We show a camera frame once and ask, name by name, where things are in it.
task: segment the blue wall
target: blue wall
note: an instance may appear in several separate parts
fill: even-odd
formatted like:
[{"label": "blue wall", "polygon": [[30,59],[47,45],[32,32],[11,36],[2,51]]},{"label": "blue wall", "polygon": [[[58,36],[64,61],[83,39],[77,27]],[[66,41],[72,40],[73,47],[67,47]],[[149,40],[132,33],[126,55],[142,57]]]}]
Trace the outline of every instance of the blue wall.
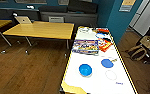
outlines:
[{"label": "blue wall", "polygon": [[[98,3],[99,0],[93,0],[93,3]],[[7,0],[5,3],[0,3],[0,8],[17,8],[17,9],[27,9],[27,5],[34,5],[35,9],[42,5],[48,6],[59,6],[58,0],[46,0],[47,4],[22,4],[16,3],[15,0]]]},{"label": "blue wall", "polygon": [[139,8],[142,1],[143,0],[136,0],[135,4],[133,5],[130,12],[120,12],[119,11],[123,0],[115,0],[112,9],[107,9],[107,10],[111,10],[111,12],[108,12],[108,13],[110,13],[109,15],[106,14],[106,12],[104,12],[104,11],[102,11],[102,14],[101,14],[99,11],[99,14],[105,16],[105,18],[98,19],[100,21],[103,21],[103,22],[99,21],[99,23],[98,23],[99,26],[109,28],[112,36],[114,37],[114,41],[116,44],[118,44],[118,42],[120,41],[122,35],[124,34],[127,27],[129,26],[130,21],[132,20],[134,14],[136,13],[136,11]]},{"label": "blue wall", "polygon": [[106,27],[115,0],[100,0],[98,6],[98,25]]}]

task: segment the floor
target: floor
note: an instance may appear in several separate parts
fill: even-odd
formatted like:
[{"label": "floor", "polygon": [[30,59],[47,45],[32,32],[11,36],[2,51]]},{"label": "floor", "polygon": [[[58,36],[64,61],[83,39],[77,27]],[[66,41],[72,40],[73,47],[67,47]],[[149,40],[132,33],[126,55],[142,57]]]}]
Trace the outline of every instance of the floor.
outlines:
[{"label": "floor", "polygon": [[31,39],[38,43],[29,50],[24,38],[8,37],[8,47],[0,37],[0,94],[59,94],[67,64],[66,40]]},{"label": "floor", "polygon": [[133,31],[126,31],[117,45],[124,63],[139,94],[150,94],[150,64],[143,61],[132,61],[125,52],[136,45],[140,36]]},{"label": "floor", "polygon": [[[29,45],[22,37],[7,36],[12,47],[0,37],[0,94],[59,94],[68,62],[66,40],[35,39],[38,45],[25,53]],[[125,52],[135,46],[140,36],[126,31],[117,45],[139,94],[150,94],[150,64],[132,61]]]}]

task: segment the bag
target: bag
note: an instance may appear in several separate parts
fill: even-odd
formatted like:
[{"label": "bag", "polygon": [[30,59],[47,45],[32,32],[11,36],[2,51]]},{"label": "bag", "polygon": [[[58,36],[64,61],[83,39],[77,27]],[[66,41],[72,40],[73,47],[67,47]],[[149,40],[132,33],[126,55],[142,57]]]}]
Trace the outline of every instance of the bag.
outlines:
[{"label": "bag", "polygon": [[147,51],[142,45],[138,45],[128,50],[128,54],[132,60],[139,61],[147,54]]}]

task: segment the red object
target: red object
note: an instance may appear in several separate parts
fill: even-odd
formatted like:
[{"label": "red object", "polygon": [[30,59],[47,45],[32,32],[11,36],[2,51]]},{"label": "red object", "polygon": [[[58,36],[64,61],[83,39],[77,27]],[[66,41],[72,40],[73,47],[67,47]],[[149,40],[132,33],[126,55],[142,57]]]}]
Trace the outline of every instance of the red object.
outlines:
[{"label": "red object", "polygon": [[98,31],[109,32],[109,30],[106,30],[106,29],[98,29]]}]

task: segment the blue bowl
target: blue bowl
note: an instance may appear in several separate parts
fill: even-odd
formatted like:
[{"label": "blue bowl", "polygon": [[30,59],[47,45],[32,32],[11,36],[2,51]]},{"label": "blue bowl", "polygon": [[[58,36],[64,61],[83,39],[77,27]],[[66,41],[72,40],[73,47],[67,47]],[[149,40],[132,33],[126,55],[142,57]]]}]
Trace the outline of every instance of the blue bowl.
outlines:
[{"label": "blue bowl", "polygon": [[114,65],[109,59],[103,59],[101,64],[106,68],[112,68]]},{"label": "blue bowl", "polygon": [[92,68],[88,64],[82,64],[79,67],[79,71],[83,76],[89,76],[92,73]]}]

